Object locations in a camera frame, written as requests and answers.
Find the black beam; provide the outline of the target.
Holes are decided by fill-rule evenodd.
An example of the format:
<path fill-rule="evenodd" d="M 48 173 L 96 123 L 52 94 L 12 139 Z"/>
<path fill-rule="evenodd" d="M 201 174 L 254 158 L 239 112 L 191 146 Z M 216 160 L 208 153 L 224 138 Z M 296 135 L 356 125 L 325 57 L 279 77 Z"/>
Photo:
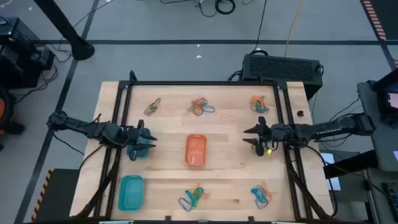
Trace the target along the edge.
<path fill-rule="evenodd" d="M 327 179 L 339 177 L 345 174 L 366 170 L 368 168 L 378 168 L 379 163 L 375 150 L 370 150 L 353 157 L 343 159 L 329 164 L 323 168 Z"/>

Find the black hazard-striped floor mat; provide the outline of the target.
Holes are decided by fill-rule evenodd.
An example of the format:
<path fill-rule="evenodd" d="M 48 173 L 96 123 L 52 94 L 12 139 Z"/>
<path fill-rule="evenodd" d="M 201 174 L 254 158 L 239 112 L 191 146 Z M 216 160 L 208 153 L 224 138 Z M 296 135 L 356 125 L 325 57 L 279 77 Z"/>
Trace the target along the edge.
<path fill-rule="evenodd" d="M 398 41 L 398 0 L 360 0 L 381 40 Z"/>
<path fill-rule="evenodd" d="M 31 216 L 32 222 L 68 219 L 79 173 L 77 169 L 48 170 Z"/>

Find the black monitor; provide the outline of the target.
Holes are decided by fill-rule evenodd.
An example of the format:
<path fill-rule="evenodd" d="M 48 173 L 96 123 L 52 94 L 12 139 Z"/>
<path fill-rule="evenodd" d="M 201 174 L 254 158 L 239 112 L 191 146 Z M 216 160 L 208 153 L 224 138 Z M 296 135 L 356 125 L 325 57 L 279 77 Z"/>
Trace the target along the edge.
<path fill-rule="evenodd" d="M 374 83 L 373 91 L 377 94 L 381 122 L 398 129 L 398 68 Z"/>

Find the orange plastic basket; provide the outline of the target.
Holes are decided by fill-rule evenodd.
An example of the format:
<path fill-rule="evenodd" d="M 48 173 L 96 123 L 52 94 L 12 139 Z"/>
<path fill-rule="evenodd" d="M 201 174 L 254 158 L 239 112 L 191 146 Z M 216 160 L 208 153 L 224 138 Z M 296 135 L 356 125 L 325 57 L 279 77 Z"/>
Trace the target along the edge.
<path fill-rule="evenodd" d="M 206 162 L 207 138 L 202 134 L 189 134 L 185 145 L 185 163 L 203 166 Z"/>

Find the black orange wheeled machine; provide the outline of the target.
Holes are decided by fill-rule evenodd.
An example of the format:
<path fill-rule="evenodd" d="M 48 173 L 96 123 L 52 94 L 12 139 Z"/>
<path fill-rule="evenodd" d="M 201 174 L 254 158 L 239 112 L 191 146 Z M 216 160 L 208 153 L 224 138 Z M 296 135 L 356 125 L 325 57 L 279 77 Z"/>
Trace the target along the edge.
<path fill-rule="evenodd" d="M 12 120 L 16 98 L 0 85 L 0 137 L 4 134 L 21 134 L 25 126 Z"/>

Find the grey desk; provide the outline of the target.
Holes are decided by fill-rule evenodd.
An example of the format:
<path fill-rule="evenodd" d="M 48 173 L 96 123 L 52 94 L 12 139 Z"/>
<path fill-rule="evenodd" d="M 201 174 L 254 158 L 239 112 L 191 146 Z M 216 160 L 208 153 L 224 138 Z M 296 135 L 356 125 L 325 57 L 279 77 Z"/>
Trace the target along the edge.
<path fill-rule="evenodd" d="M 363 111 L 371 117 L 376 130 L 371 136 L 379 168 L 388 172 L 398 172 L 398 127 L 392 128 L 381 121 L 377 94 L 369 83 L 357 84 Z"/>

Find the top-centre rubber band pile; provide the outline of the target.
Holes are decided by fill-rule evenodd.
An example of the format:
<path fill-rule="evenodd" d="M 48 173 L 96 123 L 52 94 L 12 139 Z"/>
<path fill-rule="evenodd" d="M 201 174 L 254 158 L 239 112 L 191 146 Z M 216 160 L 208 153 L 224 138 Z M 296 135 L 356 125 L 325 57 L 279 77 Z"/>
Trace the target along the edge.
<path fill-rule="evenodd" d="M 207 101 L 203 99 L 192 100 L 191 106 L 189 107 L 190 111 L 202 111 L 203 107 L 207 105 Z"/>

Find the bright teal plastic basket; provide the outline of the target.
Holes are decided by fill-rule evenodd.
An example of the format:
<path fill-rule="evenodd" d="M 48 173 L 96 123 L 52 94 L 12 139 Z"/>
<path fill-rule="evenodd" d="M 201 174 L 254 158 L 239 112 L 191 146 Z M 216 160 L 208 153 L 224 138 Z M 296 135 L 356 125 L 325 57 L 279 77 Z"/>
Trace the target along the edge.
<path fill-rule="evenodd" d="M 144 179 L 139 175 L 127 175 L 121 179 L 118 208 L 124 212 L 141 209 L 144 201 Z"/>

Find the black keyboard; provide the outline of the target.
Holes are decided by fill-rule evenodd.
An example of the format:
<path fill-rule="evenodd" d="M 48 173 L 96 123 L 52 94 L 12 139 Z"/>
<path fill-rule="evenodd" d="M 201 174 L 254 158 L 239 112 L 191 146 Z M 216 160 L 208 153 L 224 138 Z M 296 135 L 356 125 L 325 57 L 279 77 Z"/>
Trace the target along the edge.
<path fill-rule="evenodd" d="M 388 195 L 387 201 L 389 203 L 392 215 L 398 221 L 398 183 L 382 183 L 382 188 Z"/>

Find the dark teal plastic basket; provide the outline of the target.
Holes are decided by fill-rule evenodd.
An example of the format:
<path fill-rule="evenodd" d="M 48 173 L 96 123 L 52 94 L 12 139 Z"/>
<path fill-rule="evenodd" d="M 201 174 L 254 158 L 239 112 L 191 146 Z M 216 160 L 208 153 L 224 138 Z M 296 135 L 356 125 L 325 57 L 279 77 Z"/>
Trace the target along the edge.
<path fill-rule="evenodd" d="M 142 144 L 150 144 L 151 140 L 139 138 L 139 142 L 142 143 Z M 142 150 L 142 151 L 134 151 L 131 146 L 128 146 L 126 154 L 128 156 L 133 156 L 133 153 L 135 153 L 136 159 L 143 159 L 143 158 L 146 158 L 149 155 L 149 149 L 145 149 L 145 150 Z"/>

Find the black pole stand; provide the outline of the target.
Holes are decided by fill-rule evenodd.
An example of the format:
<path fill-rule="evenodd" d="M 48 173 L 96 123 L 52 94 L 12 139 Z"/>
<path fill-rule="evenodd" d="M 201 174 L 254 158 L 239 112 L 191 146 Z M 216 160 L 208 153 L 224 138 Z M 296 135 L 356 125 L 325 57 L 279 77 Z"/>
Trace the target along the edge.
<path fill-rule="evenodd" d="M 75 28 L 54 0 L 34 0 L 34 2 L 68 41 L 75 60 L 86 60 L 93 56 L 94 47 L 77 34 Z"/>

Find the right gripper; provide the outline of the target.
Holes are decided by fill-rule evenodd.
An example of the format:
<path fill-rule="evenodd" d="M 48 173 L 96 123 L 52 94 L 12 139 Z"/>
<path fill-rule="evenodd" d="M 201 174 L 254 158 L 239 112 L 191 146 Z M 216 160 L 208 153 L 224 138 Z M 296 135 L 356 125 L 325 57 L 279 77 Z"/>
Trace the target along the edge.
<path fill-rule="evenodd" d="M 258 135 L 259 139 L 243 139 L 243 141 L 253 146 L 262 145 L 264 147 L 264 143 L 272 140 L 271 128 L 267 126 L 266 119 L 263 116 L 258 117 L 258 123 L 253 128 L 245 130 L 244 133 Z"/>

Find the black equipment cart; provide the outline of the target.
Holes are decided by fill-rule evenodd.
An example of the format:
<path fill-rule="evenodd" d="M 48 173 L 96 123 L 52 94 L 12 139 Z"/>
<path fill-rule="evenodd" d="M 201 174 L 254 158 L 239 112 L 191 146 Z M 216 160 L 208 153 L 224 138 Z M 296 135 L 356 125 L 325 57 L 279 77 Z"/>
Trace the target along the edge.
<path fill-rule="evenodd" d="M 50 70 L 55 54 L 18 17 L 0 16 L 0 85 L 7 89 L 36 87 Z"/>

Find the black perforated computer case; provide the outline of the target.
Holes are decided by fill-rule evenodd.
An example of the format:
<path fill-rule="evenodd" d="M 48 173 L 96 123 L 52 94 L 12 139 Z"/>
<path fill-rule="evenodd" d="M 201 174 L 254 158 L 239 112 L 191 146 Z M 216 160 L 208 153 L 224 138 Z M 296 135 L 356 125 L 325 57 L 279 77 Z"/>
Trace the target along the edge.
<path fill-rule="evenodd" d="M 241 80 L 271 80 L 280 86 L 302 82 L 307 99 L 310 99 L 323 86 L 322 76 L 323 65 L 318 60 L 247 54 Z"/>

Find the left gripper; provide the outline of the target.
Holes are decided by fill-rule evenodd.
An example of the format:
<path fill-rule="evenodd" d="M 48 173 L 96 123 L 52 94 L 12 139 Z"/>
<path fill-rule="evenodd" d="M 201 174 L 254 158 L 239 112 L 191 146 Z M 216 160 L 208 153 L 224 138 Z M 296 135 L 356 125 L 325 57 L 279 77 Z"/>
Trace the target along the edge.
<path fill-rule="evenodd" d="M 130 160 L 135 161 L 137 157 L 137 153 L 139 151 L 147 150 L 155 147 L 153 144 L 142 144 L 140 142 L 141 137 L 143 139 L 156 141 L 157 138 L 151 135 L 149 129 L 144 129 L 144 120 L 140 119 L 136 127 L 128 126 L 125 132 L 127 135 L 126 142 L 122 143 L 121 148 L 130 147 L 131 150 L 127 154 Z"/>

